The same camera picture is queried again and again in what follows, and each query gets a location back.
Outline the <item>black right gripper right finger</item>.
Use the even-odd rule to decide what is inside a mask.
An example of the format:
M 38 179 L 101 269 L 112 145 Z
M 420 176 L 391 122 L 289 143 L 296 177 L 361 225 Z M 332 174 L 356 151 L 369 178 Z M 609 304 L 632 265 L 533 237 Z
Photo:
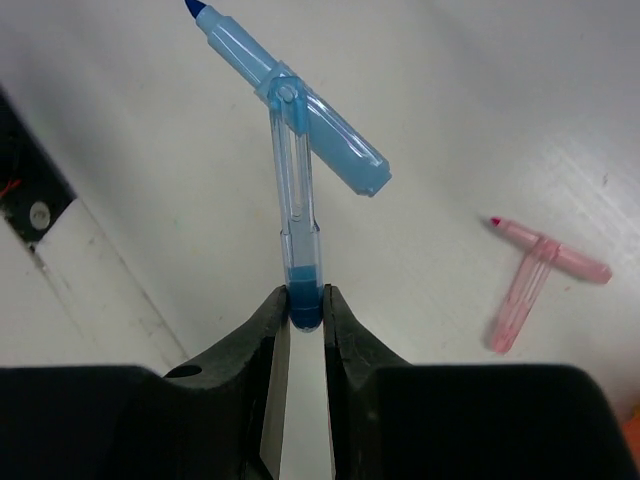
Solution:
M 414 365 L 323 298 L 337 479 L 635 479 L 599 386 L 554 364 Z

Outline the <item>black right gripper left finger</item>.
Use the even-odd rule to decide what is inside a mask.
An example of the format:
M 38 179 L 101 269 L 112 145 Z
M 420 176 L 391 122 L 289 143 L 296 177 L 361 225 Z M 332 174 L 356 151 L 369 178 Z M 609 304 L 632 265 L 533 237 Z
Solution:
M 5 367 L 5 479 L 274 479 L 288 295 L 165 375 L 135 365 Z

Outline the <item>pink translucent pen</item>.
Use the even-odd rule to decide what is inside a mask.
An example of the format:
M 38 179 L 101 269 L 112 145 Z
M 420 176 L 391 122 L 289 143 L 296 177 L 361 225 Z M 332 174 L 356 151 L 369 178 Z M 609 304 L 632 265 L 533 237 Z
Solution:
M 546 234 L 503 217 L 493 217 L 489 224 L 505 239 L 526 250 L 496 315 L 490 337 L 490 347 L 496 353 L 510 351 L 554 268 L 594 284 L 604 285 L 612 278 L 612 270 L 606 263 Z

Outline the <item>blue translucent pen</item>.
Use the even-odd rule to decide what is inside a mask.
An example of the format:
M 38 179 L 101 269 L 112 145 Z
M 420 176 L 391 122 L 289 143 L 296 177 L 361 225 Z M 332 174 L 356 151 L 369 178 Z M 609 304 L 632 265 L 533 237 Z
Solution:
M 312 159 L 318 157 L 355 194 L 366 197 L 391 180 L 389 162 L 232 17 L 201 1 L 186 7 L 209 46 L 269 110 L 289 318 L 299 330 L 312 331 L 322 322 L 324 291 Z

